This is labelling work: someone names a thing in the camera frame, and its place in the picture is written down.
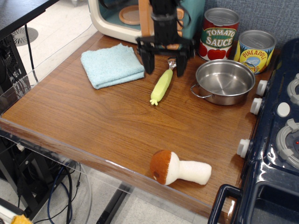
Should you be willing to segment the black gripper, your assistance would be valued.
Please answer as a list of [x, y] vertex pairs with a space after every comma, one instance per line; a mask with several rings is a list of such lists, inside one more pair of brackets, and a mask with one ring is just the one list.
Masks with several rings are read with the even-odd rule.
[[155, 54], [176, 55], [177, 76], [181, 77], [188, 58], [194, 56], [194, 41], [178, 34], [180, 23], [177, 14], [152, 14], [154, 35], [138, 37], [137, 51], [142, 58], [145, 71], [151, 74], [155, 68]]

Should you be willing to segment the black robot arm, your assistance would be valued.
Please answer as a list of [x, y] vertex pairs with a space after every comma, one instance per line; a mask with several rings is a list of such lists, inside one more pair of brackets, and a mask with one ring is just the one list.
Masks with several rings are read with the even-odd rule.
[[155, 68], [155, 55], [172, 56], [177, 76], [195, 55], [194, 36], [201, 15], [195, 0], [90, 0], [94, 26], [104, 35], [137, 44], [145, 71]]

